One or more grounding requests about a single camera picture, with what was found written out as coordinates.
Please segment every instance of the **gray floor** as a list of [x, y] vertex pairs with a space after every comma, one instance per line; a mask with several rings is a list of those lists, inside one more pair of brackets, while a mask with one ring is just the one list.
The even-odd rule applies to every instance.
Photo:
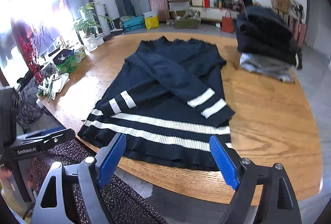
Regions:
[[[150, 30], [138, 29], [130, 33], [143, 32], [189, 32], [235, 38], [234, 34], [224, 33], [214, 25], [204, 24], [197, 30], [175, 29], [172, 26], [161, 24], [160, 28]], [[329, 61], [324, 55], [317, 53], [307, 46], [303, 48], [302, 54], [303, 69], [296, 71], [296, 75], [305, 91], [316, 120], [323, 155], [323, 187], [320, 193], [309, 199], [299, 201], [302, 223], [312, 224], [331, 198], [331, 98], [329, 97], [331, 89], [331, 71], [328, 69]], [[43, 117], [37, 124], [43, 126], [49, 121], [50, 119]], [[128, 175], [123, 176], [123, 180], [127, 181], [127, 178]], [[131, 176], [130, 185], [138, 192], [144, 189], [144, 197], [149, 196], [148, 192], [153, 190], [151, 197], [147, 198], [147, 201], [169, 224], [218, 223], [227, 208], [227, 205], [224, 204], [197, 200], [157, 186], [153, 186], [151, 189], [149, 183], [146, 183], [144, 186], [138, 178], [136, 179], [136, 185], [134, 181], [135, 177]], [[256, 207], [252, 207], [245, 223], [252, 223], [255, 211]]]

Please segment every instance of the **striped sweater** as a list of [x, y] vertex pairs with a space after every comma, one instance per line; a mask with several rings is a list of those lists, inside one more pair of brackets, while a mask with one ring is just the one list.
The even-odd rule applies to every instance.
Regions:
[[141, 41], [78, 135], [106, 146], [126, 134], [124, 156], [181, 168], [217, 171], [211, 135], [231, 146], [217, 47], [200, 40]]

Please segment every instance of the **sweater cuff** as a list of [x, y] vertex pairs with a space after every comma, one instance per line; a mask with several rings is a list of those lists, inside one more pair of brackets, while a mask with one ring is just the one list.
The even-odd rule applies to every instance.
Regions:
[[110, 117], [121, 112], [127, 112], [136, 106], [137, 105], [131, 96], [127, 93], [127, 91], [123, 91], [115, 98], [101, 104], [100, 110], [102, 111], [103, 115]]
[[210, 125], [219, 127], [223, 122], [234, 115], [223, 98], [220, 98], [212, 89], [190, 100], [187, 104], [206, 118]]

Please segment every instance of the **red item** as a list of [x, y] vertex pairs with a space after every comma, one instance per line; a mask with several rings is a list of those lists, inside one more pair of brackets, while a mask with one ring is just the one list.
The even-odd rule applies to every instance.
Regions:
[[228, 33], [233, 33], [234, 32], [234, 28], [232, 25], [232, 17], [231, 17], [231, 12], [229, 12], [230, 17], [227, 17], [225, 14], [225, 16], [222, 17], [222, 31], [223, 32], [228, 32]]
[[299, 37], [297, 39], [297, 45], [299, 48], [302, 48], [303, 42], [305, 40], [305, 34], [306, 34], [306, 25], [301, 24], [299, 29]]
[[34, 49], [32, 48], [31, 41], [25, 42], [22, 37], [19, 37], [19, 43], [23, 51], [23, 57], [28, 65], [29, 69], [32, 71], [34, 74], [35, 78], [39, 83], [42, 82], [43, 77], [41, 74], [41, 69], [40, 66], [37, 64], [37, 55], [34, 52]]
[[203, 6], [205, 7], [205, 8], [209, 8], [209, 0], [204, 0], [203, 1]]

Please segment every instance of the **green basket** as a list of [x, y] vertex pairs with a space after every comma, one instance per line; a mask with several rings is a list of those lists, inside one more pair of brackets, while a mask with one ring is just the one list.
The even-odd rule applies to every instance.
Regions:
[[71, 73], [77, 67], [75, 55], [69, 57], [63, 64], [56, 66], [61, 74]]

